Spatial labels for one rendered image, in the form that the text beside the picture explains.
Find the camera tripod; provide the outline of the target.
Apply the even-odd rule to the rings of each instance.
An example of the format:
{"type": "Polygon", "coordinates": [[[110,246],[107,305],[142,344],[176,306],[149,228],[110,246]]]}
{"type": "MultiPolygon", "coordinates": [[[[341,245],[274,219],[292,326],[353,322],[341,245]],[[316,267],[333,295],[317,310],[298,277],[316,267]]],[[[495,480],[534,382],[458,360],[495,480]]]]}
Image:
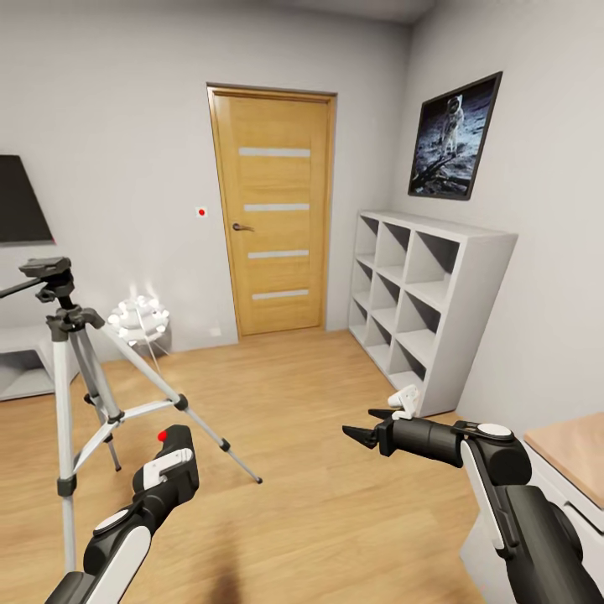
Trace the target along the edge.
{"type": "Polygon", "coordinates": [[[165,409],[174,405],[180,412],[185,412],[194,420],[220,448],[230,454],[241,467],[243,467],[256,481],[261,484],[263,479],[256,476],[231,450],[231,445],[226,439],[220,439],[216,433],[197,415],[189,409],[187,397],[177,394],[161,376],[150,368],[136,352],[122,340],[115,331],[97,314],[95,309],[82,309],[80,305],[73,305],[70,294],[74,291],[74,277],[71,273],[71,260],[66,257],[46,259],[29,259],[28,263],[19,270],[32,280],[0,291],[0,299],[10,294],[15,294],[23,289],[28,289],[36,284],[48,283],[35,297],[41,303],[54,302],[58,299],[61,307],[56,316],[47,316],[47,325],[51,329],[51,340],[55,353],[55,386],[56,386],[56,413],[58,418],[58,442],[60,450],[60,478],[58,482],[58,496],[63,498],[63,523],[65,531],[65,563],[66,573],[76,571],[76,543],[75,519],[73,509],[73,491],[76,489],[76,473],[83,467],[88,459],[95,453],[103,442],[108,444],[116,471],[120,471],[115,448],[113,447],[113,429],[121,427],[125,420],[134,419],[139,415],[150,414],[155,410],[165,409]],[[141,370],[167,398],[142,405],[135,409],[122,412],[113,398],[102,366],[97,359],[94,347],[86,332],[86,324],[92,324],[100,331],[133,365],[141,370]],[[70,398],[70,364],[68,355],[68,340],[70,339],[73,350],[83,378],[86,382],[88,393],[85,402],[93,404],[102,428],[96,432],[93,439],[83,447],[78,456],[73,457],[73,436],[71,423],[71,398],[70,398]]]}

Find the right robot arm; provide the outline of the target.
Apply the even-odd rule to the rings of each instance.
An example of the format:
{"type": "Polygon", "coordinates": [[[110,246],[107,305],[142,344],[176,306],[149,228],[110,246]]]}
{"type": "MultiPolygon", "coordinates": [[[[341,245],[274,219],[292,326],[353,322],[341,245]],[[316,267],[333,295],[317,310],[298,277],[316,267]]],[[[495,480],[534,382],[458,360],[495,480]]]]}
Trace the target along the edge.
{"type": "Polygon", "coordinates": [[[517,604],[604,604],[581,563],[583,549],[572,522],[539,487],[529,485],[532,465],[523,443],[498,424],[457,420],[439,424],[415,417],[419,397],[409,385],[388,399],[392,409],[369,409],[383,419],[373,430],[343,425],[352,439],[390,457],[397,449],[465,464],[498,557],[505,560],[517,604]]]}

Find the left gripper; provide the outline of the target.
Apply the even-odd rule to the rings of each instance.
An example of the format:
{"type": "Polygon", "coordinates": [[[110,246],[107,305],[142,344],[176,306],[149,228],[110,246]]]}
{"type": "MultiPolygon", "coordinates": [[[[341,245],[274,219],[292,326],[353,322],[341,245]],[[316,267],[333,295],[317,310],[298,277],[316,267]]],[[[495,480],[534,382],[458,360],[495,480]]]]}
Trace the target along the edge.
{"type": "Polygon", "coordinates": [[[138,502],[144,497],[157,497],[164,507],[165,520],[174,508],[189,501],[195,495],[195,489],[190,477],[190,471],[185,471],[179,475],[168,477],[166,482],[161,482],[156,487],[149,490],[141,490],[135,492],[133,502],[138,502]]]}

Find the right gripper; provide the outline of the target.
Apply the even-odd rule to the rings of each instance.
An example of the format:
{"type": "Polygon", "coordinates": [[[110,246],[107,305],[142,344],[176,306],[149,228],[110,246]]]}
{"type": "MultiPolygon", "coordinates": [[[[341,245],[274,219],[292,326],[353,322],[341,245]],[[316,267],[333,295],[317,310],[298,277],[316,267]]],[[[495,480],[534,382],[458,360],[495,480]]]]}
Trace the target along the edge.
{"type": "Polygon", "coordinates": [[[343,425],[342,431],[368,449],[374,449],[379,442],[380,454],[386,457],[400,449],[436,460],[430,455],[430,430],[435,421],[419,417],[396,420],[392,418],[396,409],[369,409],[368,413],[383,422],[373,430],[343,425]]]}

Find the digital camera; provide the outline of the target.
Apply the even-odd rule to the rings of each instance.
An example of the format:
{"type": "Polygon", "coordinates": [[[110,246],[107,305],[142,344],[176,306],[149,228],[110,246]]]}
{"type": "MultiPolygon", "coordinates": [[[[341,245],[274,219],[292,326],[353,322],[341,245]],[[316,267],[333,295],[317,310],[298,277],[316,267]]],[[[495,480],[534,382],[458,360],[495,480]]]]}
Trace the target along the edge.
{"type": "MultiPolygon", "coordinates": [[[[172,425],[168,429],[165,429],[158,436],[158,440],[163,442],[162,450],[157,454],[155,459],[159,459],[160,457],[167,456],[176,450],[187,449],[192,450],[195,454],[195,449],[193,446],[193,440],[190,432],[190,427],[187,425],[172,425]]],[[[179,475],[182,472],[190,471],[190,477],[193,482],[193,487],[195,490],[199,488],[199,473],[198,467],[196,463],[196,458],[193,456],[193,459],[186,464],[182,464],[182,466],[178,466],[175,469],[170,469],[170,471],[164,472],[164,476],[173,477],[179,475]]],[[[133,490],[135,492],[140,492],[144,489],[143,485],[143,467],[138,469],[136,474],[133,476],[133,490]]]]}

